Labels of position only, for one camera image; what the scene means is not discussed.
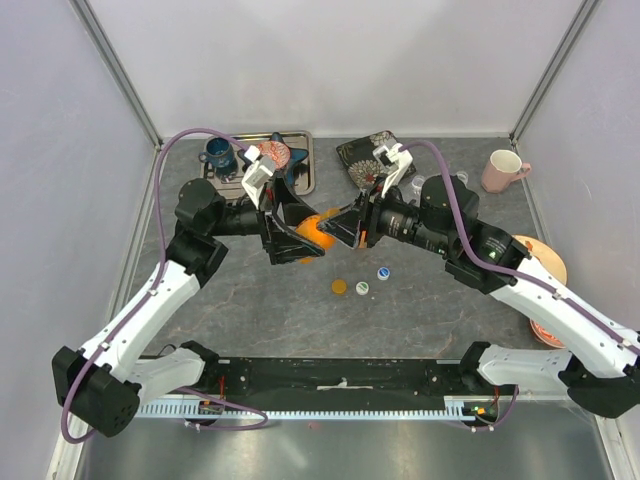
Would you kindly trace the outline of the green label water bottle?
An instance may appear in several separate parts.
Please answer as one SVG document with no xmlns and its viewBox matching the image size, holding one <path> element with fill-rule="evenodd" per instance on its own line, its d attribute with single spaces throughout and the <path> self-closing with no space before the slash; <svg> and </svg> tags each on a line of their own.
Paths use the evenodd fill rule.
<svg viewBox="0 0 640 480">
<path fill-rule="evenodd" d="M 416 174 L 414 175 L 410 182 L 406 185 L 403 190 L 404 198 L 409 203 L 417 204 L 421 197 L 422 186 L 425 182 L 426 178 L 422 175 Z"/>
</svg>

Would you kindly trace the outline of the blue white bottle cap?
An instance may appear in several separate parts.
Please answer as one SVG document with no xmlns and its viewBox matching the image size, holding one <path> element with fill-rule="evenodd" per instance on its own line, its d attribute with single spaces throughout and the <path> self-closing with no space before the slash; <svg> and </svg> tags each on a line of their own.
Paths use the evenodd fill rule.
<svg viewBox="0 0 640 480">
<path fill-rule="evenodd" d="M 377 275 L 377 278 L 378 278 L 379 280 L 381 280 L 381 281 L 386 281 L 386 280 L 388 280 L 388 279 L 390 278 L 390 276 L 391 276 L 391 271 L 390 271 L 390 269 L 389 269 L 389 268 L 387 268 L 387 267 L 380 267 L 380 268 L 377 270 L 376 275 Z"/>
</svg>

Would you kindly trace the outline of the orange bottle cap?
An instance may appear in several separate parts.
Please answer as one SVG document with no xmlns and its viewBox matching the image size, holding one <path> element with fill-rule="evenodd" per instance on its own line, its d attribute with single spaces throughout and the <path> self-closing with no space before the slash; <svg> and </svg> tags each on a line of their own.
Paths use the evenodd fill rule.
<svg viewBox="0 0 640 480">
<path fill-rule="evenodd" d="M 343 279 L 335 279 L 331 283 L 331 290 L 336 295 L 343 295 L 348 290 L 348 284 Z"/>
</svg>

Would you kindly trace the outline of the green white bottle cap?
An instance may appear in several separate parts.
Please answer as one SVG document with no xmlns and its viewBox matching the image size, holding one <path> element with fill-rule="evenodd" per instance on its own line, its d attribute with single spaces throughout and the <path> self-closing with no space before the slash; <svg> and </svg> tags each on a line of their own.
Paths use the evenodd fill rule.
<svg viewBox="0 0 640 480">
<path fill-rule="evenodd" d="M 355 291 L 358 295 L 367 295 L 369 293 L 370 287 L 367 282 L 360 281 L 355 285 Z"/>
</svg>

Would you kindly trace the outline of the clear Pocari Sweat bottle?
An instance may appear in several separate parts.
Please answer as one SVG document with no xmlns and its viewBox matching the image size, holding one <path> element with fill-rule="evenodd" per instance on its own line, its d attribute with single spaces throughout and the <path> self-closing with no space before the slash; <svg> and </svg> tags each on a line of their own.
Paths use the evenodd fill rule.
<svg viewBox="0 0 640 480">
<path fill-rule="evenodd" d="M 459 171 L 456 173 L 456 176 L 458 179 L 460 179 L 463 183 L 467 183 L 469 180 L 469 176 L 466 172 L 464 171 Z"/>
</svg>

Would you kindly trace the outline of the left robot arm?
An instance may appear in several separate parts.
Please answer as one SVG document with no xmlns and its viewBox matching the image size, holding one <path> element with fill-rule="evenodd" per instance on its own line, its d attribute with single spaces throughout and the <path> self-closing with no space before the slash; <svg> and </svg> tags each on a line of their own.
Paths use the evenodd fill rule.
<svg viewBox="0 0 640 480">
<path fill-rule="evenodd" d="M 298 232 L 317 216 L 277 174 L 236 203 L 204 179 L 178 194 L 175 234 L 145 285 L 120 313 L 79 349 L 61 348 L 52 359 L 61 426 L 71 416 L 106 437 L 122 432 L 138 409 L 182 387 L 208 393 L 219 382 L 217 355 L 195 341 L 143 361 L 141 355 L 177 310 L 214 276 L 228 253 L 222 236 L 257 235 L 274 265 L 324 255 Z"/>
</svg>

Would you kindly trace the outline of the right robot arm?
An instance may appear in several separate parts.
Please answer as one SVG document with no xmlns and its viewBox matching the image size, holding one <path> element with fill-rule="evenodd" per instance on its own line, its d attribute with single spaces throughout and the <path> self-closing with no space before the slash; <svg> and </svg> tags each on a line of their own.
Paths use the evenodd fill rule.
<svg viewBox="0 0 640 480">
<path fill-rule="evenodd" d="M 564 345 L 552 352 L 477 341 L 457 371 L 465 391 L 515 385 L 565 394 L 605 418 L 638 406 L 638 332 L 571 292 L 513 235 L 479 220 L 478 204 L 478 195 L 458 178 L 436 175 L 422 185 L 416 205 L 394 189 L 374 186 L 318 228 L 349 247 L 372 247 L 389 237 L 438 254 L 456 281 L 519 311 Z"/>
</svg>

